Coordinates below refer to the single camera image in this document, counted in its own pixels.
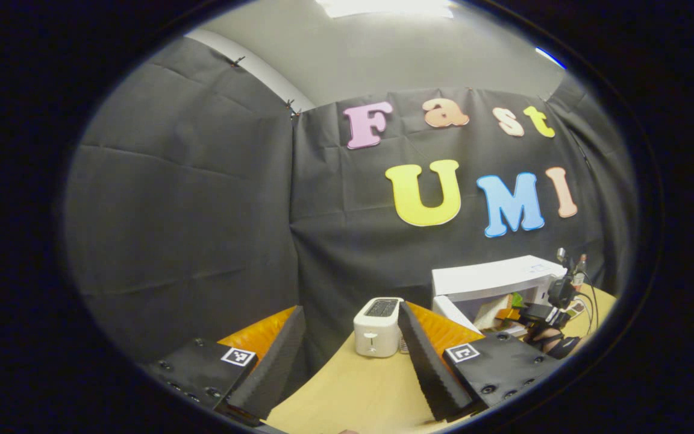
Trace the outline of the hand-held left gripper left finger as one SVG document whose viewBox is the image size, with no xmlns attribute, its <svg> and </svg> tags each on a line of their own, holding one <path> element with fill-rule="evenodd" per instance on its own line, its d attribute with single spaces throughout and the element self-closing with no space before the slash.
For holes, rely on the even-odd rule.
<svg viewBox="0 0 694 434">
<path fill-rule="evenodd" d="M 195 338 L 143 370 L 207 411 L 257 427 L 282 400 L 305 334 L 301 306 L 219 341 Z"/>
</svg>

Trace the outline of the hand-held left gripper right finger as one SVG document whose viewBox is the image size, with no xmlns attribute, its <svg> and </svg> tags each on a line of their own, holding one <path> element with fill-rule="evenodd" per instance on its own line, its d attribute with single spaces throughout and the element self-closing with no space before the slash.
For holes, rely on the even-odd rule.
<svg viewBox="0 0 694 434">
<path fill-rule="evenodd" d="M 512 401 L 561 366 L 509 333 L 477 333 L 416 303 L 399 304 L 398 324 L 436 421 Z"/>
</svg>

